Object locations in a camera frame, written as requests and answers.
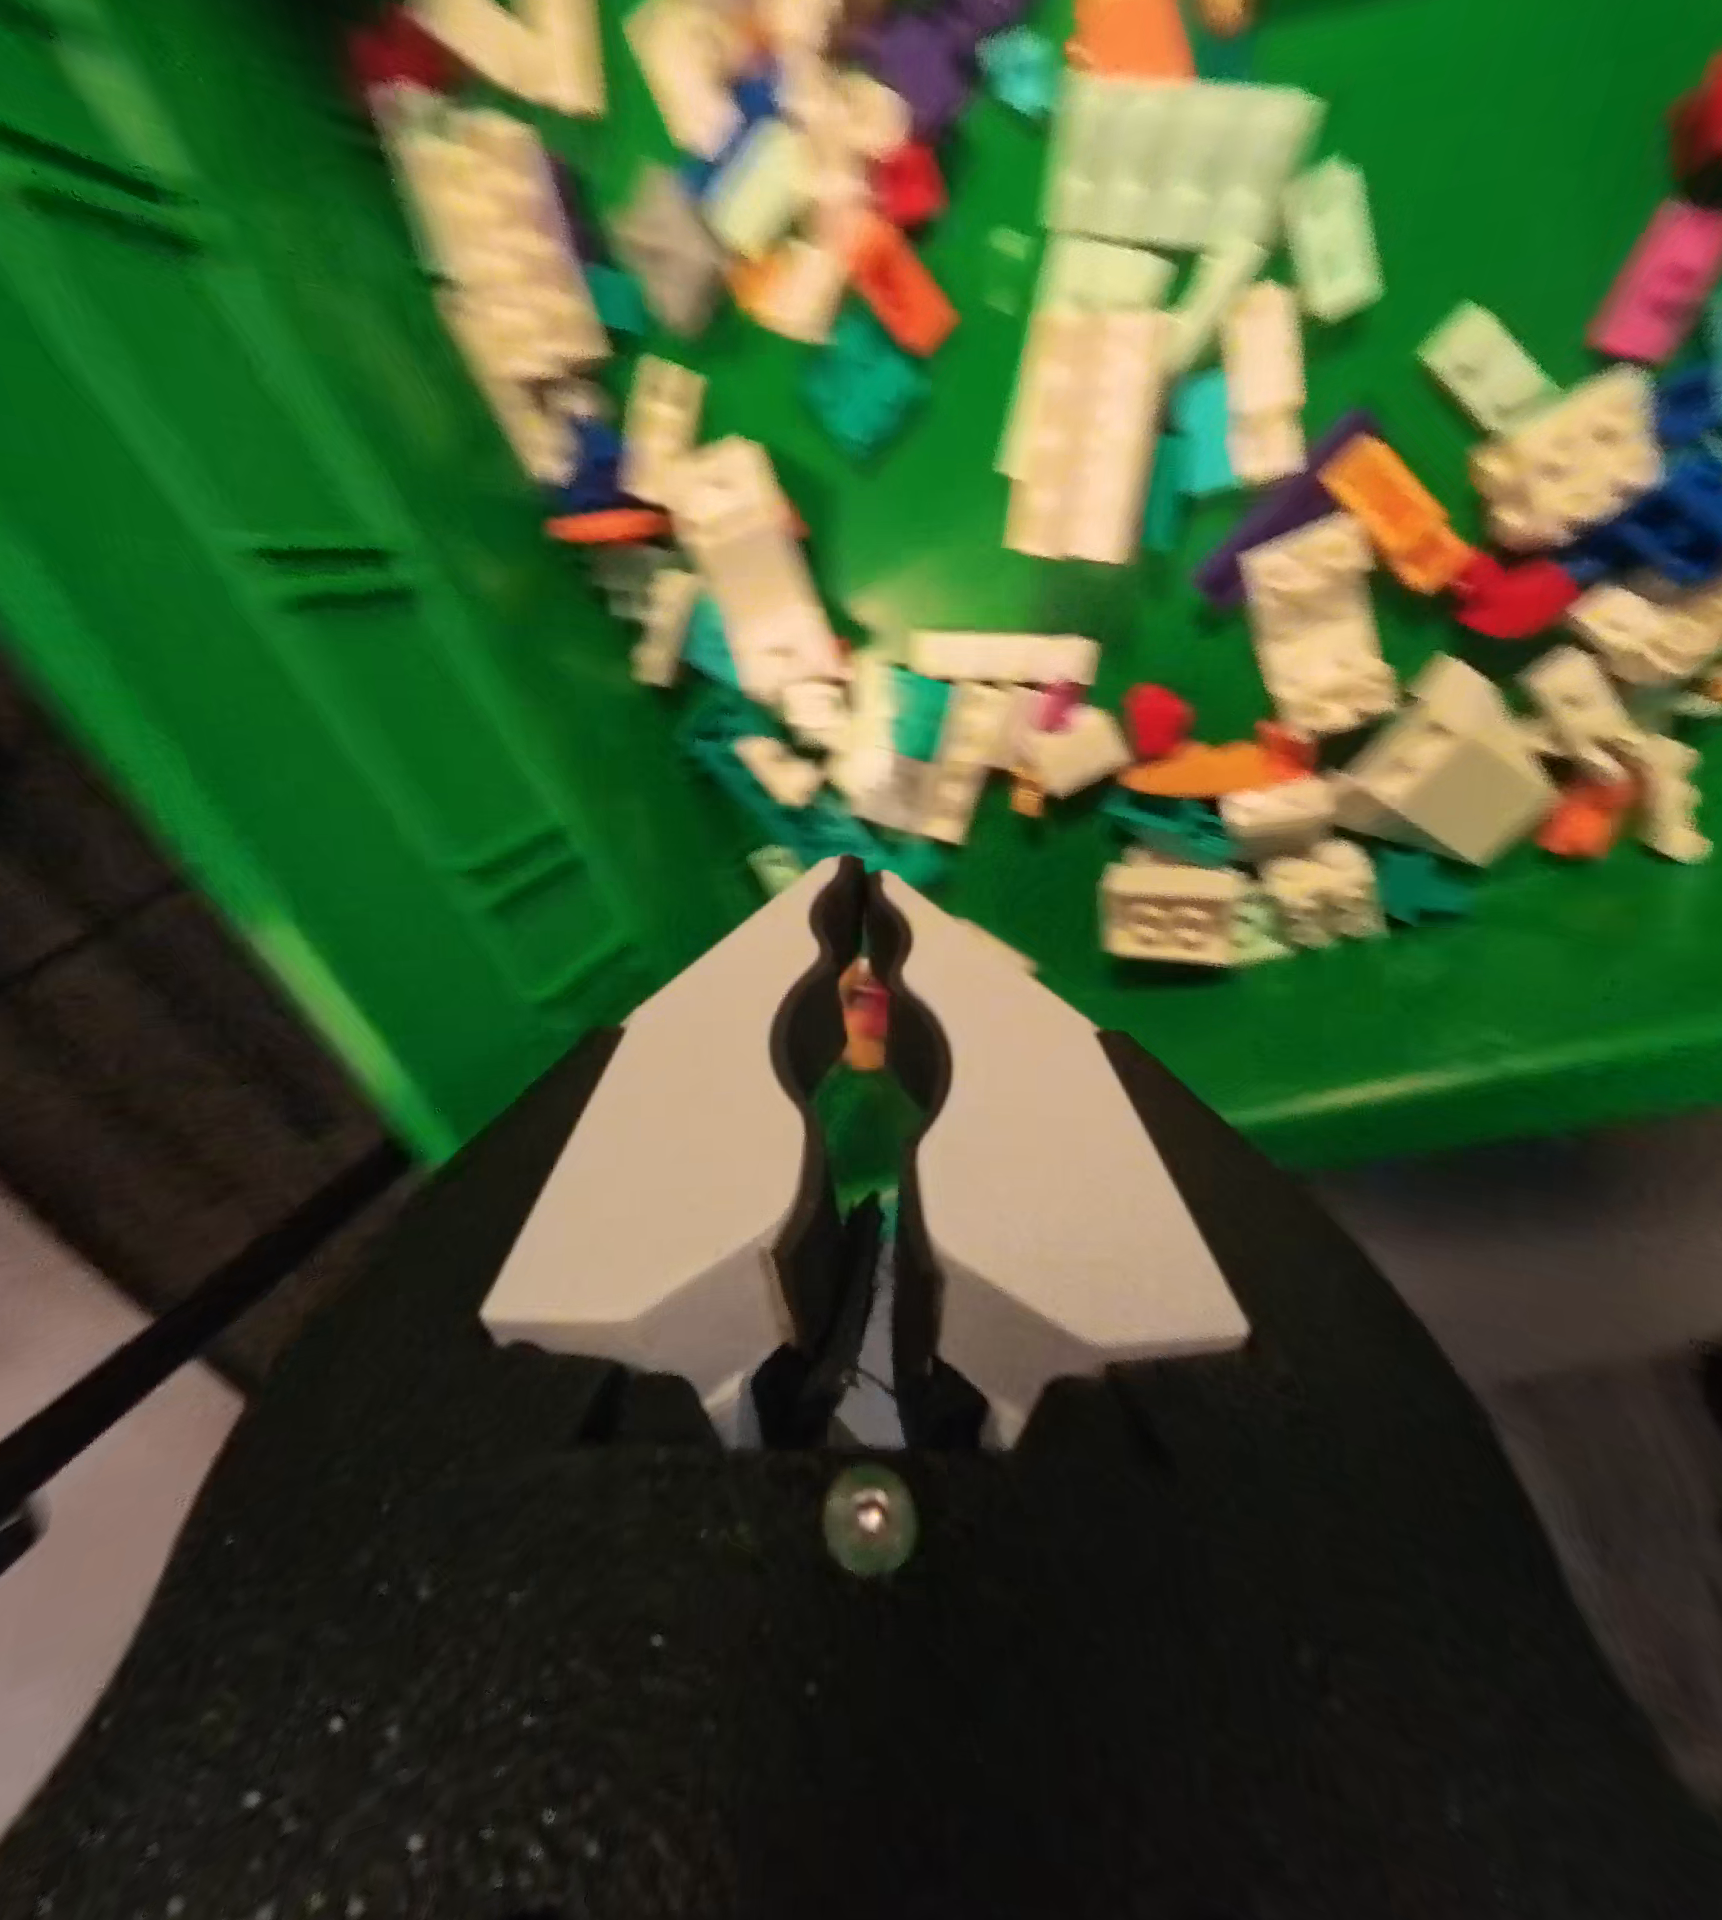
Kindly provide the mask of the green plastic bin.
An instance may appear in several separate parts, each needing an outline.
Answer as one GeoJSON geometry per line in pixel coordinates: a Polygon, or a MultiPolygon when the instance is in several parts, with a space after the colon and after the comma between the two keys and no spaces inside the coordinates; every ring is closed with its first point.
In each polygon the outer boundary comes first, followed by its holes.
{"type": "MultiPolygon", "coordinates": [[[[437,1160],[761,904],[771,837],[542,535],[350,85],[370,8],[0,4],[0,643],[437,1160]]],[[[1386,272],[1356,326],[1310,331],[1310,433],[1375,411],[1467,514],[1473,435],[1417,346],[1473,298],[1583,377],[1722,4],[1269,4],[1256,40],[1256,80],[1329,102],[1386,272]]],[[[1239,506],[1135,569],[1001,546],[1021,313],[995,301],[1021,301],[990,238],[1034,227],[1045,145],[986,97],[967,116],[924,250],[960,326],[878,465],[733,308],[691,348],[706,431],[771,451],[844,635],[1088,637],[1110,699],[1164,683],[1240,740],[1256,662],[1193,578],[1239,506]]],[[[1530,846],[1467,919],[1247,975],[1105,956],[1115,823],[1088,803],[1029,823],[990,795],[945,906],[1303,1169],[1715,1106],[1710,735],[1707,864],[1530,846]]]]}

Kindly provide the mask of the pile of lego bricks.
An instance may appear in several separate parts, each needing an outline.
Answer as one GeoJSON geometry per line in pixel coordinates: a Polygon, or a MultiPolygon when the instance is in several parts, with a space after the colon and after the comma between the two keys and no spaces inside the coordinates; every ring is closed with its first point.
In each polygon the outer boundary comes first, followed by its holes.
{"type": "Polygon", "coordinates": [[[1329,102],[1216,74],[1181,4],[637,4],[622,30],[678,165],[599,230],[531,119],[610,100],[599,4],[392,4],[350,36],[448,335],[612,619],[628,672],[704,680],[683,748],[761,824],[780,894],[832,852],[927,880],[995,781],[1095,791],[1120,839],[1096,940],[1223,971],[1463,910],[1520,846],[1715,851],[1692,730],[1722,720],[1722,49],[1664,116],[1668,194],[1551,381],[1463,301],[1417,363],[1473,426],[1474,540],[1367,409],[1307,429],[1310,329],[1386,301],[1329,102]],[[1206,740],[1169,684],[1095,699],[1091,637],[838,637],[771,451],[706,441],[685,346],[718,304],[810,348],[803,402],[857,465],[969,357],[923,256],[977,92],[1046,134],[990,470],[1006,555],[1131,567],[1252,494],[1193,574],[1239,615],[1271,716],[1206,740]]]}

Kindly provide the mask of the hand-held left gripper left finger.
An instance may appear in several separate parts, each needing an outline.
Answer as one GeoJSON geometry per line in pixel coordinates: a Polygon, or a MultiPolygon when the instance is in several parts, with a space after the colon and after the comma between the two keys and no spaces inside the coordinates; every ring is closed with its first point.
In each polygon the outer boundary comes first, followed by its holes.
{"type": "Polygon", "coordinates": [[[858,856],[823,860],[622,1023],[483,1302],[497,1342],[680,1378],[725,1446],[777,1445],[757,1378],[841,1288],[817,1097],[869,904],[858,856]]]}

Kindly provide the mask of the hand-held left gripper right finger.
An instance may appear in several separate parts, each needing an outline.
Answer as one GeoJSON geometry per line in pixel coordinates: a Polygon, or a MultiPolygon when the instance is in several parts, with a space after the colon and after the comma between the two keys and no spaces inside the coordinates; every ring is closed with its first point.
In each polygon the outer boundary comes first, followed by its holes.
{"type": "Polygon", "coordinates": [[[1010,1448],[1061,1381],[1240,1353],[1252,1325],[1105,1033],[898,877],[866,956],[910,1102],[893,1381],[910,1448],[1010,1448]]]}

